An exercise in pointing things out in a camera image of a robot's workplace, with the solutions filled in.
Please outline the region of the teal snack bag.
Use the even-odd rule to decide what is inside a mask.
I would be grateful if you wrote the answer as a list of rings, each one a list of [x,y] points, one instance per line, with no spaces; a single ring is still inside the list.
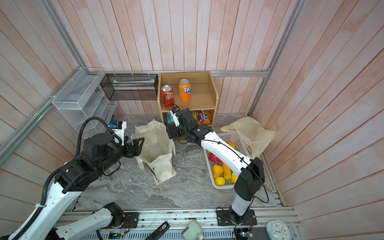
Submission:
[[[174,119],[171,113],[166,114],[166,125],[172,125],[174,124]]]

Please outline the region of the floral canvas tote bag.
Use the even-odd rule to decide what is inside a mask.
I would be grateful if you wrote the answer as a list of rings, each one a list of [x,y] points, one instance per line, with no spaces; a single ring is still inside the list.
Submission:
[[[141,171],[148,167],[156,185],[177,175],[172,163],[176,147],[174,141],[169,139],[164,123],[152,120],[144,126],[135,127],[131,138],[145,139],[136,161]]]

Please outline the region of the red cola can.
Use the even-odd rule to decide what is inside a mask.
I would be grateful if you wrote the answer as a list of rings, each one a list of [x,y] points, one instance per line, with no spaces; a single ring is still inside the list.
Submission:
[[[174,90],[171,85],[163,85],[161,87],[161,96],[166,109],[172,108],[175,105]]]

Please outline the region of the yellow bell pepper toy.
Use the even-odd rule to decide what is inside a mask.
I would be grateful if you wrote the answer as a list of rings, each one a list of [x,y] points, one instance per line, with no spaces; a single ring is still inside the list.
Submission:
[[[214,165],[213,166],[213,178],[216,179],[217,177],[220,177],[224,172],[224,168],[221,165]]]

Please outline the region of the yellow plastic grocery bag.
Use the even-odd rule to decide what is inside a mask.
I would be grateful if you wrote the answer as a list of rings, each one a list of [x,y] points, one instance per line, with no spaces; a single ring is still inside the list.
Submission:
[[[228,126],[221,127],[221,131],[237,133],[247,145],[252,159],[259,158],[276,136],[276,131],[264,129],[252,117],[244,117]]]

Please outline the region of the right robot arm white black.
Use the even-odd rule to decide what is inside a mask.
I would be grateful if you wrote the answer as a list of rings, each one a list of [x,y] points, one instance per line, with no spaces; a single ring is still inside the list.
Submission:
[[[174,124],[166,127],[170,139],[185,137],[189,143],[197,144],[210,151],[226,164],[238,177],[234,185],[236,196],[230,208],[222,211],[221,217],[227,217],[239,225],[247,216],[255,194],[265,188],[263,162],[259,158],[251,159],[225,143],[213,129],[205,124],[199,125],[189,109],[170,109]]]

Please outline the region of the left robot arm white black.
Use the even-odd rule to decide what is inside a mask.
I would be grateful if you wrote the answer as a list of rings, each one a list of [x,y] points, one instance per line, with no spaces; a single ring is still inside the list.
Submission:
[[[108,125],[99,117],[90,117],[81,126],[74,158],[53,171],[47,178],[41,202],[28,219],[3,240],[70,240],[82,238],[99,229],[118,229],[129,226],[124,211],[109,203],[99,211],[68,227],[54,225],[67,207],[88,186],[102,176],[111,166],[121,163],[121,158],[133,158],[141,154],[145,139],[134,139],[131,143],[124,133],[126,123],[120,121]]]

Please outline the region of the orange snack bag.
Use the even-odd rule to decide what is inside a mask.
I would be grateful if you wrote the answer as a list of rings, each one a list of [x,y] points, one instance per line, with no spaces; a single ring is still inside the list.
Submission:
[[[197,121],[198,125],[211,125],[212,117],[209,110],[201,110],[201,111],[192,111],[192,115],[194,119]]]

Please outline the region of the wooden shelf unit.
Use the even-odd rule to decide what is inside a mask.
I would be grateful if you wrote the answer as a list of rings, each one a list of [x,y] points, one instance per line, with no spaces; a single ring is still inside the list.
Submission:
[[[196,143],[190,135],[192,131],[176,127],[171,110],[189,109],[198,119],[198,124],[213,126],[219,106],[219,94],[211,72],[172,72],[159,76],[158,105],[161,120],[166,125],[170,139]]]

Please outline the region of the orange Fanta can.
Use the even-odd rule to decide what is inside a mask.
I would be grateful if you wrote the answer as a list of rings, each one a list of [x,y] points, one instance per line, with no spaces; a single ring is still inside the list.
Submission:
[[[191,99],[191,82],[188,79],[181,79],[179,82],[180,100],[188,102]]]

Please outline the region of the pink dragon fruit toy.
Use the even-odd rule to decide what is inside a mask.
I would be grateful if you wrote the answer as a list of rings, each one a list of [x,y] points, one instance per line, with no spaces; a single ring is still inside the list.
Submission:
[[[214,163],[214,164],[222,164],[223,162],[216,156],[214,155],[213,153],[210,153],[209,155],[209,161]]]

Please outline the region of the white plastic fruit basket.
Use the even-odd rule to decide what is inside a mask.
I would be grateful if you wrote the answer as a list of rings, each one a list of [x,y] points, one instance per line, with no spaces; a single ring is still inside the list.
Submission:
[[[236,149],[229,146],[228,142],[233,142],[236,145]],[[218,190],[232,189],[235,184],[231,180],[222,187],[216,186],[215,179],[213,178],[213,166],[227,164],[231,172],[239,176],[241,169],[246,168],[252,160],[245,143],[235,133],[216,134],[211,132],[205,139],[201,140],[201,146],[205,149],[205,159],[213,187]],[[210,162],[208,159],[210,153],[216,155],[223,163],[214,164]]]

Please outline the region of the orange fruit toy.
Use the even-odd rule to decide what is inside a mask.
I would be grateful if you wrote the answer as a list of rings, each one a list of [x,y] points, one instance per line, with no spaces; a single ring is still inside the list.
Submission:
[[[233,142],[228,142],[228,145],[231,146],[233,149],[236,149],[236,145]]]

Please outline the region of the yellow corn toy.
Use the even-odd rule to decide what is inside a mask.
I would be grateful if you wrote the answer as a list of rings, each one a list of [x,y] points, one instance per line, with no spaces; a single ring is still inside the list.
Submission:
[[[226,165],[222,164],[223,167],[223,178],[226,182],[229,182],[232,179],[232,172],[231,169]]]

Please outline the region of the yellow starfruit toy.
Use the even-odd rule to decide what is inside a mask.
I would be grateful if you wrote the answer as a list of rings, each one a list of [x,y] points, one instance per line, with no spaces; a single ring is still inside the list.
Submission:
[[[235,173],[232,173],[231,181],[232,181],[233,184],[236,183],[237,179],[238,179],[238,177],[235,175]]]

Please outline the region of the black remote handset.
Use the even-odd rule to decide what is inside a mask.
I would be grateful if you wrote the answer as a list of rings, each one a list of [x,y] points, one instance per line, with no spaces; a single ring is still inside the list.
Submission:
[[[158,240],[160,239],[170,228],[167,221],[163,222],[156,230],[154,230],[146,240]]]

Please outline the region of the grey small display device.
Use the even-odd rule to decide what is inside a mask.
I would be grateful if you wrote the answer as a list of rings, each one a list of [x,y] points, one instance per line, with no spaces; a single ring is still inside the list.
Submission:
[[[203,228],[193,219],[188,226],[182,231],[182,236],[185,240],[203,240]]]

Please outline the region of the white round clock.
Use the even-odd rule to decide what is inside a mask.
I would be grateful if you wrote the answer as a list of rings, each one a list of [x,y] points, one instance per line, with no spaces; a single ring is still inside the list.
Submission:
[[[293,240],[289,227],[282,220],[268,222],[266,230],[270,240]]]

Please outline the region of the black mesh wall basket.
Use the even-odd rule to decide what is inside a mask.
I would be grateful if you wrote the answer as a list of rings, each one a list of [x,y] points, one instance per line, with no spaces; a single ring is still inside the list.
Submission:
[[[154,101],[158,81],[156,74],[106,74],[101,87],[112,101]]]

